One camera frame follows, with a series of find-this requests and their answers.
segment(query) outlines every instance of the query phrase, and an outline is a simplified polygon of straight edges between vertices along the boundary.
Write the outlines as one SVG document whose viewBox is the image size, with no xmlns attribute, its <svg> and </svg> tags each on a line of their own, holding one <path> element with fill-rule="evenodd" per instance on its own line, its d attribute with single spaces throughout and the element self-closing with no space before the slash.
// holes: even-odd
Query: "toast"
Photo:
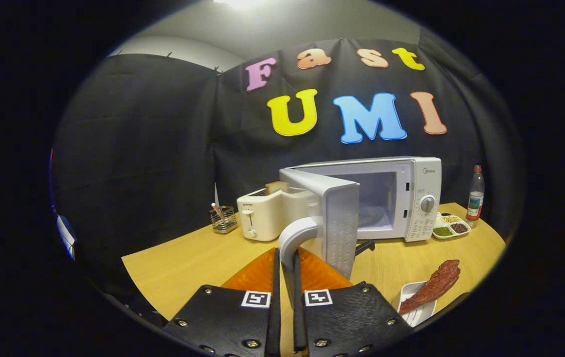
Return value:
<svg viewBox="0 0 565 357">
<path fill-rule="evenodd" d="M 270 195 L 280 190 L 282 192 L 289 192 L 289 182 L 276 181 L 265 185 L 265 195 Z"/>
</svg>

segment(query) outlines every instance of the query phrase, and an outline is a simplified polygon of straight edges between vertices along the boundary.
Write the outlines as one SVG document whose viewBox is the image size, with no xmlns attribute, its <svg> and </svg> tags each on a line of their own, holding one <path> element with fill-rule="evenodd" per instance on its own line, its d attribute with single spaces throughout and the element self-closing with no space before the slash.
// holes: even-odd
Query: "ceiling light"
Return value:
<svg viewBox="0 0 565 357">
<path fill-rule="evenodd" d="M 212 2 L 218 2 L 220 4 L 228 4 L 230 7 L 236 9 L 247 9 L 256 5 L 257 0 L 212 0 Z"/>
</svg>

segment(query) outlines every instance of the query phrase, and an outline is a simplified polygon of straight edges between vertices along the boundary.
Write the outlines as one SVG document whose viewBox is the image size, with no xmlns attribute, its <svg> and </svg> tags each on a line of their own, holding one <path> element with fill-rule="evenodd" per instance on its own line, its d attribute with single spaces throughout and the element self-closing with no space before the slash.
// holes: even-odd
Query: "wire mesh cup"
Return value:
<svg viewBox="0 0 565 357">
<path fill-rule="evenodd" d="M 234 208 L 231 206 L 221 206 L 219 208 L 221 214 L 215 210 L 210 210 L 210 219 L 212 219 L 212 230 L 215 233 L 226 235 L 230 233 L 238 224 L 236 223 L 236 216 L 234 215 Z"/>
</svg>

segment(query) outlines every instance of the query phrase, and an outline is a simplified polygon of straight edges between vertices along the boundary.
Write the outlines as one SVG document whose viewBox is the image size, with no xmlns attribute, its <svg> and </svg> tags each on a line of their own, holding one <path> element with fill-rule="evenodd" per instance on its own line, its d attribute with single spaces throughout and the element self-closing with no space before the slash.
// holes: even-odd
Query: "pink letter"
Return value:
<svg viewBox="0 0 565 357">
<path fill-rule="evenodd" d="M 249 75 L 249 85 L 247 86 L 247 91 L 255 90 L 260 87 L 264 87 L 267 81 L 263 80 L 263 75 L 265 78 L 269 78 L 272 75 L 272 68 L 269 65 L 275 65 L 276 59 L 271 57 L 265 59 L 258 63 L 254 63 L 245 67 Z"/>
<path fill-rule="evenodd" d="M 426 121 L 425 126 L 423 126 L 423 131 L 430 135 L 444 134 L 448 131 L 441 118 L 439 118 L 439 113 L 437 113 L 437 108 L 435 108 L 432 99 L 434 95 L 428 93 L 427 91 L 413 91 L 410 96 L 414 98 L 421 107 L 421 112 L 423 113 L 423 119 Z"/>
</svg>

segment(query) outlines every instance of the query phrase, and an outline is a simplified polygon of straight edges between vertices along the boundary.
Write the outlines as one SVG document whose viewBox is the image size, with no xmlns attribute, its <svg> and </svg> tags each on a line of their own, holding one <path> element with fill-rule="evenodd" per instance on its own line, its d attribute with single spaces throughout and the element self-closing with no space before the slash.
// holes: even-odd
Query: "blue letter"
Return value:
<svg viewBox="0 0 565 357">
<path fill-rule="evenodd" d="M 344 122 L 344 135 L 340 140 L 344 144 L 360 142 L 364 138 L 357 132 L 355 122 L 360 125 L 369 139 L 375 139 L 377 126 L 382 122 L 380 138 L 384 140 L 403 139 L 407 133 L 402 129 L 395 110 L 395 96 L 391 93 L 376 93 L 373 96 L 371 110 L 367 110 L 363 104 L 352 95 L 344 95 L 333 100 L 333 104 L 339 106 L 342 111 Z"/>
</svg>

